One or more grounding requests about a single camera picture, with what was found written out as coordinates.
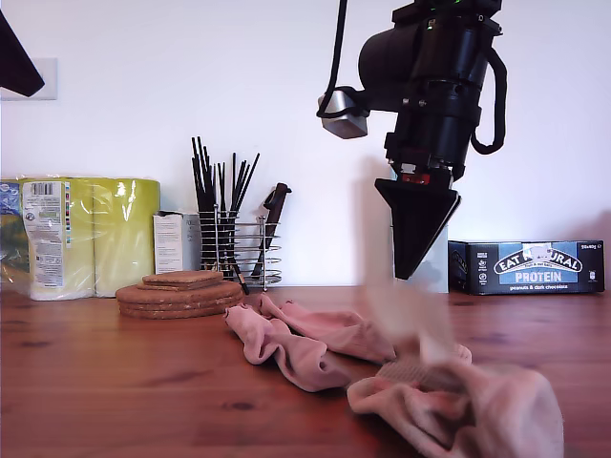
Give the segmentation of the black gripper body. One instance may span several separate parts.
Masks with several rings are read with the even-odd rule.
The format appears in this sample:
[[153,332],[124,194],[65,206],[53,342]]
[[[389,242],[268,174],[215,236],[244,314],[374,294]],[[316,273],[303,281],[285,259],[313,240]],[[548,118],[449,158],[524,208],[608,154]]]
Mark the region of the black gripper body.
[[480,115],[400,114],[385,140],[386,158],[399,182],[451,184],[464,174]]

